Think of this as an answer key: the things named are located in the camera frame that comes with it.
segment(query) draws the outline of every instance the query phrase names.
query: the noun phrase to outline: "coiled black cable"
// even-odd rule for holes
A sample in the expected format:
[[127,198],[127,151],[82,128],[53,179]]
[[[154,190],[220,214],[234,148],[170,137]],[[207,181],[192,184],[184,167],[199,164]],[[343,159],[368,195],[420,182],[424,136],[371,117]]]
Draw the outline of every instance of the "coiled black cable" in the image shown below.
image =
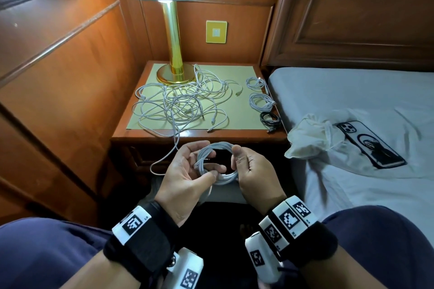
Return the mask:
[[276,131],[282,125],[282,118],[280,118],[277,114],[272,112],[262,112],[259,116],[261,122],[264,126],[269,127],[267,133],[272,133]]

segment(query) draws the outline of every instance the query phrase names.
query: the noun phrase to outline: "wooden headboard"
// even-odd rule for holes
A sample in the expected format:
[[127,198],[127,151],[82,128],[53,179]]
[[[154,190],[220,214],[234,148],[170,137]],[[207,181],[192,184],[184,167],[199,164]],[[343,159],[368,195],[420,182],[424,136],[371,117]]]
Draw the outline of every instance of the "wooden headboard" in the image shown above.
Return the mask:
[[432,71],[434,0],[279,0],[263,66]]

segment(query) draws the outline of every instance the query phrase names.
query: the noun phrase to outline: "dark blue pants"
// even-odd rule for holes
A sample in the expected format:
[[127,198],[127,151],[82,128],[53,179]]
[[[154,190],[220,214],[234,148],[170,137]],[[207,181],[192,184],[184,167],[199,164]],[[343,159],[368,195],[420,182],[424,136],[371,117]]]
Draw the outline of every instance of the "dark blue pants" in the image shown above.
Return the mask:
[[[434,249],[405,217],[384,207],[364,206],[340,211],[324,223],[389,289],[434,288]],[[103,248],[110,234],[47,218],[3,225],[0,289],[57,289]],[[303,286],[297,276],[281,280],[279,287]]]

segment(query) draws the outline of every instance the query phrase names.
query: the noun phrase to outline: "gold lamp base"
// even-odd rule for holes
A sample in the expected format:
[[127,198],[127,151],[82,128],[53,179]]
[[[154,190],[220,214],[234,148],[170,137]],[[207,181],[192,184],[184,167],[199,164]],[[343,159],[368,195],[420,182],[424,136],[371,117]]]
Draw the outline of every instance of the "gold lamp base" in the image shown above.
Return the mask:
[[163,65],[157,71],[157,80],[165,85],[183,85],[196,80],[194,67],[191,64],[182,63],[184,73],[173,74],[170,64]]

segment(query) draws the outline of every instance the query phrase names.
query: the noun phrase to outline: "hand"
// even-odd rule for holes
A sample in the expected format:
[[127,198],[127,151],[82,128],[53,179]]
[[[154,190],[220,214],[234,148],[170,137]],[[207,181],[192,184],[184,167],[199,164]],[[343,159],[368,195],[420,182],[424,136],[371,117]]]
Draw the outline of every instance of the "hand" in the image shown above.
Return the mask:
[[246,201],[262,215],[286,199],[273,165],[255,151],[232,147],[231,168],[238,170],[238,182]]
[[[202,193],[214,184],[218,174],[226,172],[225,166],[215,163],[205,164],[204,167],[208,172],[202,176],[193,168],[197,151],[209,144],[209,141],[184,144],[173,158],[155,196],[155,201],[178,226],[185,223]],[[216,152],[212,151],[208,158],[215,156]]]

